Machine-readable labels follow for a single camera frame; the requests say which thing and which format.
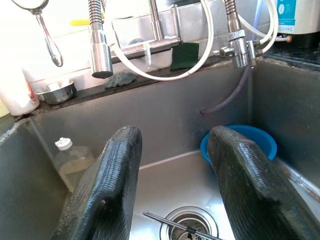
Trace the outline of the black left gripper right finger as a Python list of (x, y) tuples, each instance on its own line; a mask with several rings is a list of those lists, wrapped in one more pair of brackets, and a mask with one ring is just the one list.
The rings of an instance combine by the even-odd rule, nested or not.
[(254, 141), (218, 125), (207, 152), (237, 240), (319, 239), (319, 221)]

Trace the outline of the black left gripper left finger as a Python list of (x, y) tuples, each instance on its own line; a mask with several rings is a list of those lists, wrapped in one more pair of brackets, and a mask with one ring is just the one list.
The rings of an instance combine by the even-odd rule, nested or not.
[(140, 129), (118, 129), (70, 195), (51, 239), (129, 239), (141, 158)]

